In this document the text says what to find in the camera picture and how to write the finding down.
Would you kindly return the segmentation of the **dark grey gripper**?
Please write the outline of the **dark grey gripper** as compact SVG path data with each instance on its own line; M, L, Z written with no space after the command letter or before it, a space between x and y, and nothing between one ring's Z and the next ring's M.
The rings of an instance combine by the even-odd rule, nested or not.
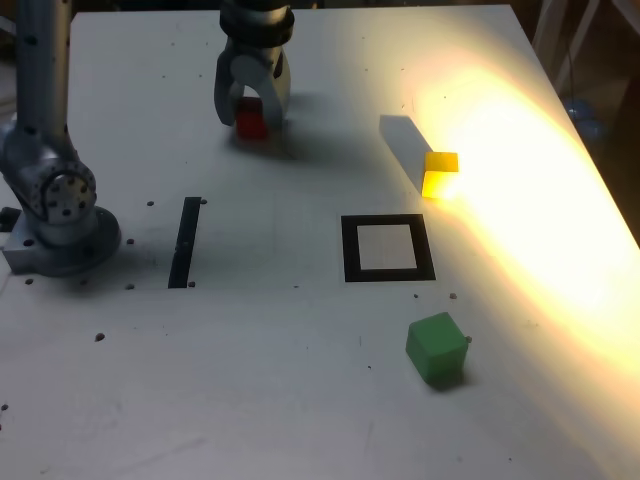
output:
M213 88L215 109L223 125L234 125L244 87L261 100L266 125L281 130L291 92L289 63L282 45L263 48L235 40L226 42L217 60Z

